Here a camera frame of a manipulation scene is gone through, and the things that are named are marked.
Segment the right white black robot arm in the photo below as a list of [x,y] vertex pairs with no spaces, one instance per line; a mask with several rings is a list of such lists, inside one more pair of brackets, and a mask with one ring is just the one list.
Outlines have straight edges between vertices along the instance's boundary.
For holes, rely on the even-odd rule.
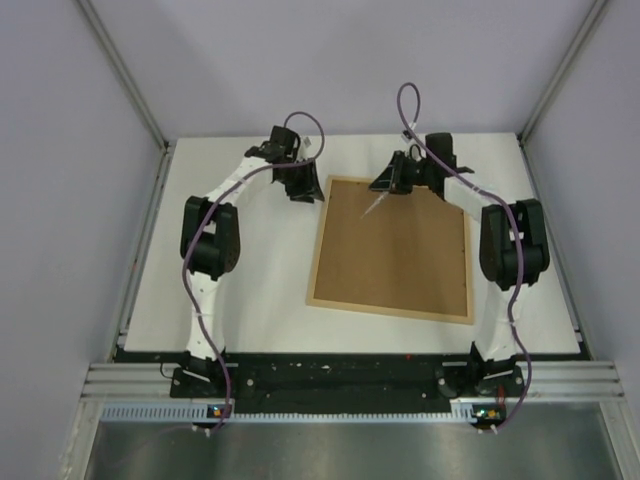
[[482,185],[473,169],[458,165],[449,133],[428,134],[424,141],[413,140],[406,150],[395,151],[368,186],[381,198],[409,195],[417,187],[460,208],[479,225],[479,265],[488,283],[465,373],[456,380],[441,375],[442,395],[490,396],[508,390],[522,394],[526,385],[516,358],[529,352],[517,330],[518,300],[550,265],[541,203],[536,199],[509,203]]

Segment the light wooden picture frame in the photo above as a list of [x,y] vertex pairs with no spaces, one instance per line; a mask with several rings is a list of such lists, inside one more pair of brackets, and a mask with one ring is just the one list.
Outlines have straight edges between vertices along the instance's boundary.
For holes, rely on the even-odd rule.
[[388,195],[332,175],[307,291],[310,306],[441,323],[474,322],[470,220],[425,187]]

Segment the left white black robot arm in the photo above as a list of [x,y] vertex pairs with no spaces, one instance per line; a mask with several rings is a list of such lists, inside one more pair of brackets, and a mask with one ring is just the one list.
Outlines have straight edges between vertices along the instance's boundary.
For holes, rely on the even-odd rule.
[[222,277],[237,266],[241,255],[240,209],[266,187],[278,183],[293,202],[322,202],[316,160],[326,146],[308,153],[310,141],[287,126],[274,126],[261,144],[250,147],[232,173],[204,196],[184,205],[180,237],[181,280],[190,302],[189,359],[183,367],[205,396],[216,396],[230,382],[222,352],[222,314],[217,311]]

